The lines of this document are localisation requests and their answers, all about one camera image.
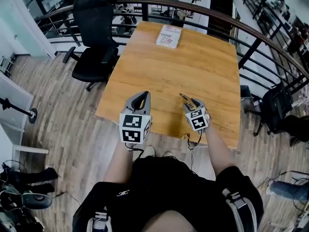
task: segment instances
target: black office chair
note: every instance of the black office chair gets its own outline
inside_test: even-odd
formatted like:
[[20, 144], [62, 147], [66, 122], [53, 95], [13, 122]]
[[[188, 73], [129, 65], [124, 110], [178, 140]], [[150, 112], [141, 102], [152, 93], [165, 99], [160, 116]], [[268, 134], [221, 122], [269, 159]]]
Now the black office chair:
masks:
[[262, 98], [262, 104], [260, 104], [260, 112], [245, 110], [245, 113], [252, 113], [261, 117], [261, 122], [257, 132], [254, 132], [254, 137], [257, 136], [266, 123], [270, 133], [281, 133], [283, 130], [279, 130], [278, 126], [285, 118], [287, 112], [292, 110], [293, 98], [288, 89], [284, 88], [283, 83], [279, 83], [272, 87]]
[[108, 81], [117, 63], [119, 45], [112, 39], [113, 7], [101, 6], [100, 0], [75, 0], [73, 16], [83, 44], [89, 48], [78, 57], [72, 47], [62, 62], [67, 63], [69, 58], [77, 61], [72, 77], [89, 82], [86, 90], [90, 91], [94, 83]]

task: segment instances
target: wooden table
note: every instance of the wooden table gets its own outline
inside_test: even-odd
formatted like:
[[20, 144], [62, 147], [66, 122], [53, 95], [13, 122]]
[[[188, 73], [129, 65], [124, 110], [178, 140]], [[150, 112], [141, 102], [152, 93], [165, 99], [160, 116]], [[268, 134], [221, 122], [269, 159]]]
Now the wooden table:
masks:
[[183, 93], [205, 102], [214, 126], [229, 148], [238, 146], [240, 124], [239, 71], [235, 46], [183, 29], [176, 49], [155, 44], [163, 24], [140, 22], [103, 91], [96, 115], [119, 121], [126, 100], [151, 93], [151, 131], [176, 138], [190, 133]]

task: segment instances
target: book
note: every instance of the book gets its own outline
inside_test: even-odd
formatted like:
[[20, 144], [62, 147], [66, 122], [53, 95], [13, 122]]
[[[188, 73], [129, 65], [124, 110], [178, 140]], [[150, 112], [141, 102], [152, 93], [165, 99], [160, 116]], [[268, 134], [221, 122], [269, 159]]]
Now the book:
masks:
[[176, 48], [181, 32], [182, 30], [179, 28], [164, 25], [158, 39], [156, 40], [156, 44], [169, 48]]

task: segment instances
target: person's arm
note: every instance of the person's arm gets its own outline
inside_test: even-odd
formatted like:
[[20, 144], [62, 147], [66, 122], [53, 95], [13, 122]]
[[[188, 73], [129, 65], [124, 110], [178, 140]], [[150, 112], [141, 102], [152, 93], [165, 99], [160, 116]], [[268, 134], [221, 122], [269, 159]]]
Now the person's arm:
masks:
[[218, 130], [212, 125], [209, 119], [209, 125], [205, 129], [208, 143], [211, 164], [216, 174], [231, 166], [235, 166], [230, 150], [227, 148]]
[[133, 151], [128, 151], [125, 144], [118, 142], [112, 160], [106, 170], [104, 182], [126, 183], [132, 173]]

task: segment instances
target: wooden handrail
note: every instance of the wooden handrail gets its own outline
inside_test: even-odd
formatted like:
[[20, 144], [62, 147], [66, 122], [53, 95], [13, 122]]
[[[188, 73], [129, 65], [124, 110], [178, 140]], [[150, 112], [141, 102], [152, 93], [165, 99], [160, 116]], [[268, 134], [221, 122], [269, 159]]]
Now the wooden handrail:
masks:
[[[215, 10], [211, 10], [202, 6], [198, 6], [198, 5], [194, 5], [194, 4], [190, 4], [187, 2], [181, 2], [181, 1], [174, 1], [174, 0], [101, 0], [101, 5], [104, 6], [105, 4], [121, 4], [121, 3], [141, 3], [141, 4], [154, 4], [154, 5], [162, 5], [162, 6], [167, 6], [167, 7], [175, 7], [175, 8], [181, 8], [184, 10], [189, 10], [192, 12], [196, 12], [202, 15], [206, 15], [206, 16], [210, 16], [210, 17], [214, 17], [217, 18], [219, 20], [222, 20], [224, 22], [227, 22], [229, 24], [231, 24], [232, 26], [235, 26], [241, 30], [243, 30], [244, 32], [254, 36], [255, 38], [260, 39], [262, 42], [264, 42], [265, 44], [269, 45], [271, 48], [273, 48], [274, 50], [276, 50], [279, 54], [283, 55], [285, 58], [288, 59], [288, 61], [290, 61], [297, 69], [299, 69], [299, 71], [301, 71], [303, 73], [303, 75], [309, 79], [309, 72], [307, 72], [305, 70], [305, 68], [300, 65], [294, 58], [292, 58], [291, 56], [289, 56], [288, 54], [285, 53], [285, 51], [281, 48], [279, 48], [272, 40], [270, 40], [269, 38], [267, 38], [265, 35], [263, 35], [262, 33], [258, 32], [257, 30], [251, 28], [250, 26], [237, 21], [235, 19], [233, 19], [230, 16], [227, 16], [223, 13], [220, 13], [218, 11]], [[58, 9], [56, 11], [53, 11], [51, 13], [45, 14], [43, 16], [40, 16], [38, 18], [36, 18], [35, 20], [43, 20], [58, 14], [61, 14], [63, 12], [66, 11], [70, 11], [73, 10], [73, 5]]]

